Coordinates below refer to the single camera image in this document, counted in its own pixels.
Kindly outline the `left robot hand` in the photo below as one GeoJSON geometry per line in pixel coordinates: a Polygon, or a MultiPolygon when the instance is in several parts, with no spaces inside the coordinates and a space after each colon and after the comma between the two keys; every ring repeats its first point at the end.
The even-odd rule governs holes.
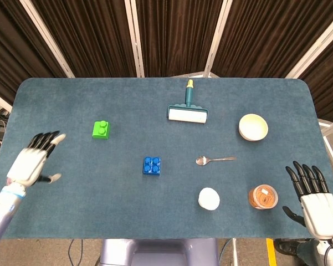
{"type": "Polygon", "coordinates": [[[61,134],[59,131],[35,135],[11,166],[7,174],[7,185],[17,183],[24,187],[30,187],[36,182],[53,183],[60,179],[61,173],[45,176],[42,175],[42,169],[55,147],[65,137],[66,134],[61,134]]]}

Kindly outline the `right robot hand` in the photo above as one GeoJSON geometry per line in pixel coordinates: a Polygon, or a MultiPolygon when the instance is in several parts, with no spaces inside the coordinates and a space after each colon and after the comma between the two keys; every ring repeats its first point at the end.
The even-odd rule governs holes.
{"type": "Polygon", "coordinates": [[[305,227],[318,240],[333,239],[333,194],[321,170],[293,161],[294,168],[285,169],[293,183],[303,214],[284,206],[283,211],[294,222],[305,227]]]}

